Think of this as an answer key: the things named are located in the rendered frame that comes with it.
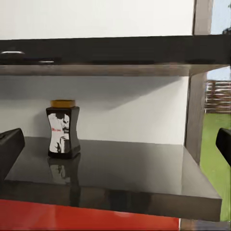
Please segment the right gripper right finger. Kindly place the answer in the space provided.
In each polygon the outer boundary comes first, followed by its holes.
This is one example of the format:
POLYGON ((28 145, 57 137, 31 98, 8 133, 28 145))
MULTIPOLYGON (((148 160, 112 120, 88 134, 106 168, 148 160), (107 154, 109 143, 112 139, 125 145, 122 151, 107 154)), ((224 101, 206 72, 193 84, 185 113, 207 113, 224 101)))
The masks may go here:
POLYGON ((216 146, 231 166, 231 130, 220 128, 218 131, 216 146))

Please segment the bottle of coffee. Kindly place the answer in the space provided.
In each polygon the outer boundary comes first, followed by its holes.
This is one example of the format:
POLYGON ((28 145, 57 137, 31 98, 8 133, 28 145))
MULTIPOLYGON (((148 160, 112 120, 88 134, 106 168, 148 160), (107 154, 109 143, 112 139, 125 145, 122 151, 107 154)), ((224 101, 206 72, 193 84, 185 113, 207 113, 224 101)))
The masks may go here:
POLYGON ((46 109, 51 127, 49 157, 72 158, 81 150, 76 130, 79 111, 76 100, 51 101, 46 109))

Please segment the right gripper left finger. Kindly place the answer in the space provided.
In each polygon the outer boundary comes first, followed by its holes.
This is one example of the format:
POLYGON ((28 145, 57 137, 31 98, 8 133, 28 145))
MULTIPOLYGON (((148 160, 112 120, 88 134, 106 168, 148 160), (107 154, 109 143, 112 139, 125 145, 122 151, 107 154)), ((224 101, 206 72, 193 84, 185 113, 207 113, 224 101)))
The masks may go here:
POLYGON ((0 133, 0 186, 25 147, 21 128, 0 133))

